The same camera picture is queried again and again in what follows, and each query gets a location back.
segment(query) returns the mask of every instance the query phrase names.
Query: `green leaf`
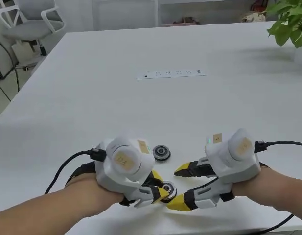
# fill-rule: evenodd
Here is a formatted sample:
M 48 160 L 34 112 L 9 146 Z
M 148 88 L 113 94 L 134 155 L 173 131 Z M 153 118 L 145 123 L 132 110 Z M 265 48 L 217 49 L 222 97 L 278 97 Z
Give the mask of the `green leaf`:
M 290 38 L 292 28 L 281 24 L 278 29 L 275 31 L 275 40 L 279 46 L 284 45 Z
M 289 16 L 288 18 L 288 24 L 289 26 L 293 27 L 297 25 L 302 18 L 302 15 L 296 15 L 296 16 Z
M 294 45 L 295 45 L 297 39 L 298 39 L 299 37 L 301 37 L 301 33 L 302 33 L 302 32 L 301 32 L 301 30 L 299 30 L 299 29 L 297 29 L 297 30 L 291 32 L 290 39 L 291 39 L 291 41 L 292 41 L 292 43 L 293 43 Z
M 286 0 L 287 3 L 291 4 L 291 5 L 298 5 L 300 0 Z
M 270 29 L 267 30 L 268 33 L 269 33 L 269 35 L 275 35 L 276 32 L 278 31 L 278 28 L 279 28 L 281 25 L 283 25 L 282 22 L 283 22 L 283 21 L 276 21 L 276 22 L 273 24 L 273 26 L 272 26 Z
M 276 4 L 272 4 L 272 5 L 269 5 L 267 8 L 266 8 L 266 11 L 265 12 L 269 12 L 269 13 L 277 13 L 278 11 L 281 11 L 287 7 L 291 7 L 292 5 L 290 4 L 287 4 L 287 3 L 283 3 L 283 2 L 278 2 Z
M 296 8 L 290 9 L 289 16 L 293 16 L 293 15 L 302 15 L 302 8 L 298 6 Z
M 281 15 L 281 14 L 289 11 L 291 8 L 293 8 L 293 6 L 287 6 L 287 7 L 283 8 L 283 9 L 277 11 L 277 13 L 278 13 L 278 15 Z
M 302 35 L 294 42 L 294 46 L 296 48 L 302 47 Z

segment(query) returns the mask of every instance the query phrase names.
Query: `cord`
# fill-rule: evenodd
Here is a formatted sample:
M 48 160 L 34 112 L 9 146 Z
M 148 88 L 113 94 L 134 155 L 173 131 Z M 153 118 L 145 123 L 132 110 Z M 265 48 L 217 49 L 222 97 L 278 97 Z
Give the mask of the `cord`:
M 60 168 L 59 168 L 58 171 L 56 172 L 54 179 L 53 179 L 52 182 L 49 184 L 49 186 L 48 186 L 48 188 L 47 188 L 47 190 L 45 191 L 44 194 L 48 194 L 48 193 L 49 193 L 49 191 L 51 190 L 51 188 L 53 187 L 53 185 L 54 185 L 55 182 L 57 181 L 58 176 L 59 176 L 59 174 L 62 172 L 62 170 L 64 169 L 64 167 L 65 167 L 68 163 L 70 163 L 73 159 L 75 159 L 76 157 L 78 157 L 78 156 L 80 156 L 80 155 L 84 155 L 84 154 L 90 155 L 90 154 L 91 154 L 91 150 L 78 152 L 78 153 L 72 155 L 72 156 L 71 156 L 70 158 L 68 158 L 66 161 L 64 161 L 64 163 L 60 166 Z
M 4 93 L 4 95 L 6 96 L 6 98 L 9 100 L 9 102 L 11 101 L 11 99 L 8 97 L 8 95 L 5 93 L 5 91 L 3 90 L 3 88 L 0 86 L 0 90 Z
M 272 230 L 275 230 L 279 227 L 281 227 L 282 225 L 284 225 L 285 223 L 287 223 L 290 219 L 292 219 L 294 217 L 293 214 L 289 215 L 284 221 L 280 222 L 279 224 L 271 227 L 271 228 L 268 228 L 268 229 L 265 229 L 265 230 L 262 230 L 262 231 L 258 231 L 258 232 L 253 232 L 253 233 L 248 233 L 248 234 L 245 234 L 245 235 L 260 235 L 260 234 L 265 234 L 265 233 L 269 233 L 271 232 Z
M 62 170 L 64 169 L 64 167 L 67 166 L 68 163 L 70 163 L 73 159 L 75 159 L 76 157 L 78 157 L 80 155 L 90 155 L 90 158 L 92 160 L 103 162 L 105 160 L 105 158 L 106 158 L 106 151 L 102 150 L 102 149 L 93 148 L 91 150 L 81 151 L 81 152 L 78 152 L 78 153 L 72 155 L 70 158 L 68 158 L 66 161 L 64 161 L 64 163 L 60 166 L 60 168 L 58 169 L 58 171 L 55 174 L 54 179 L 49 184 L 49 186 L 47 187 L 47 190 L 45 191 L 44 194 L 48 194 L 49 193 L 49 191 L 51 190 L 51 188 L 53 187 L 53 185 L 57 181 L 57 179 L 59 177 L 59 174 L 62 172 Z
M 300 145 L 300 146 L 302 146 L 302 143 L 295 142 L 295 141 L 277 141 L 277 142 L 267 142 L 265 144 L 267 145 L 267 147 L 269 147 L 271 145 L 277 145 L 277 144 L 293 144 L 293 145 Z
M 295 142 L 295 141 L 276 141 L 276 142 L 264 142 L 264 141 L 256 141 L 255 142 L 255 153 L 259 153 L 262 151 L 267 150 L 267 147 L 272 146 L 272 145 L 278 145 L 278 144 L 292 144 L 292 145 L 299 145 L 302 146 L 302 143 L 300 142 Z M 257 232 L 252 232 L 252 233 L 248 233 L 248 234 L 244 234 L 244 235 L 261 235 L 261 234 L 265 234 L 268 232 L 271 232 L 272 230 L 275 230 L 279 227 L 281 227 L 282 225 L 284 225 L 285 223 L 287 223 L 290 219 L 292 219 L 294 217 L 293 214 L 289 215 L 285 220 L 283 220 L 282 222 L 280 222 L 279 224 L 262 230 L 262 231 L 257 231 Z
M 18 72 L 17 72 L 17 69 L 16 69 L 16 66 L 14 65 L 14 61 L 12 59 L 12 56 L 10 55 L 9 51 L 6 49 L 6 47 L 0 42 L 0 46 L 7 52 L 9 58 L 10 58 L 10 61 L 12 62 L 12 65 L 13 65 L 13 69 L 15 71 L 15 74 L 16 74 L 16 81 L 17 81 L 17 90 L 18 92 L 20 91 L 20 86 L 19 86 L 19 77 L 18 77 Z

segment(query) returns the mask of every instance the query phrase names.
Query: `black strap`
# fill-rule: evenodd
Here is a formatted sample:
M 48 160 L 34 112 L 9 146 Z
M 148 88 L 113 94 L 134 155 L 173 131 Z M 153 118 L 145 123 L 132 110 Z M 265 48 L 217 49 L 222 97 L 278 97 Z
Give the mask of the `black strap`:
M 90 162 L 90 163 L 85 163 L 82 166 L 80 166 L 79 168 L 77 168 L 77 170 L 75 170 L 73 172 L 73 174 L 69 177 L 69 179 L 67 180 L 67 183 L 72 180 L 73 178 L 85 174 L 85 173 L 96 173 L 95 171 L 95 163 L 94 162 Z

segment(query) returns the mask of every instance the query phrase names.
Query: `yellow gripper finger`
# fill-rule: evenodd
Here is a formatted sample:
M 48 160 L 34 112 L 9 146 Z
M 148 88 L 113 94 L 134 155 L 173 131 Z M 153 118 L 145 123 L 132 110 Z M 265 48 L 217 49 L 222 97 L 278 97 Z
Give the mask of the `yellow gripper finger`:
M 152 172 L 150 174 L 150 177 L 153 177 L 154 179 L 158 179 L 158 180 L 163 182 L 163 179 L 161 178 L 161 176 L 155 170 L 152 170 Z
M 184 194 L 180 194 L 175 197 L 171 202 L 167 204 L 167 207 L 172 210 L 189 212 L 197 209 L 197 205 L 195 204 L 194 192 L 193 190 L 189 190 Z
M 182 177 L 199 177 L 212 176 L 215 175 L 215 172 L 210 164 L 193 161 L 183 164 L 175 171 L 174 175 Z
M 153 193 L 153 202 L 152 202 L 152 204 L 157 203 L 157 202 L 159 202 L 159 201 L 161 201 L 164 198 L 169 196 L 169 193 L 163 188 L 151 187 L 151 189 L 152 189 L 152 193 Z

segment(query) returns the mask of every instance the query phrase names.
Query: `black cable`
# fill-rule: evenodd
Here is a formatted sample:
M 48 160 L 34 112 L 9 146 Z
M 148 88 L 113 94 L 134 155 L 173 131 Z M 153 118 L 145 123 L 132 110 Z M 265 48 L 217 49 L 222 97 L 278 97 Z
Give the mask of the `black cable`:
M 15 70 L 15 74 L 16 74 L 16 81 L 17 81 L 17 90 L 18 92 L 20 91 L 20 86 L 19 86 L 19 77 L 18 77 L 18 72 L 17 72 L 17 69 L 16 69 L 16 66 L 14 65 L 14 61 L 13 61 L 13 58 L 12 56 L 10 55 L 9 51 L 6 49 L 6 47 L 0 42 L 0 46 L 7 52 L 9 58 L 10 58 L 10 61 L 12 62 L 12 65 L 13 65 L 13 68 Z
M 80 156 L 80 155 L 90 155 L 92 153 L 91 150 L 87 150 L 87 151 L 81 151 L 81 152 L 78 152 L 74 155 L 72 155 L 70 158 L 68 158 L 66 161 L 64 161 L 64 163 L 61 165 L 61 167 L 58 169 L 58 171 L 56 172 L 55 174 L 55 177 L 53 179 L 53 181 L 50 183 L 50 185 L 48 186 L 47 190 L 45 191 L 44 194 L 48 194 L 49 191 L 51 190 L 51 188 L 53 187 L 53 185 L 55 184 L 56 180 L 58 179 L 58 176 L 59 174 L 62 172 L 62 170 L 64 169 L 64 167 L 69 163 L 71 162 L 73 159 L 75 159 L 76 157 Z
M 258 231 L 258 232 L 253 232 L 253 233 L 248 233 L 248 234 L 245 234 L 245 235 L 260 235 L 260 234 L 265 234 L 265 233 L 269 233 L 271 232 L 272 230 L 275 230 L 279 227 L 281 227 L 282 225 L 284 225 L 285 223 L 287 223 L 290 219 L 292 219 L 294 217 L 293 214 L 289 215 L 284 221 L 280 222 L 279 224 L 271 227 L 271 228 L 268 228 L 268 229 L 265 229 L 265 230 L 262 230 L 262 231 Z
M 255 149 L 256 149 L 255 153 L 265 151 L 265 150 L 267 150 L 267 147 L 269 147 L 271 145 L 278 145 L 278 144 L 292 144 L 292 145 L 302 146 L 302 143 L 295 142 L 295 141 L 276 141 L 276 142 L 257 141 L 257 142 L 255 142 Z M 271 232 L 272 230 L 275 230 L 275 229 L 281 227 L 282 225 L 284 225 L 285 223 L 287 223 L 293 217 L 294 217 L 294 215 L 291 214 L 285 220 L 283 220 L 282 222 L 280 222 L 279 224 L 277 224 L 277 225 L 275 225 L 271 228 L 268 228 L 268 229 L 265 229 L 265 230 L 262 230 L 262 231 L 257 231 L 257 232 L 244 234 L 244 235 L 261 235 L 261 234 Z
M 302 146 L 302 143 L 300 143 L 300 142 L 294 142 L 294 141 L 276 141 L 276 142 L 267 142 L 265 144 L 267 145 L 267 147 L 269 147 L 271 145 L 277 145 L 277 144 L 293 144 L 293 145 L 300 145 L 300 146 Z
M 11 101 L 11 99 L 8 97 L 8 95 L 5 93 L 5 91 L 3 90 L 3 88 L 0 86 L 0 90 L 4 93 L 4 95 L 6 96 L 6 98 Z

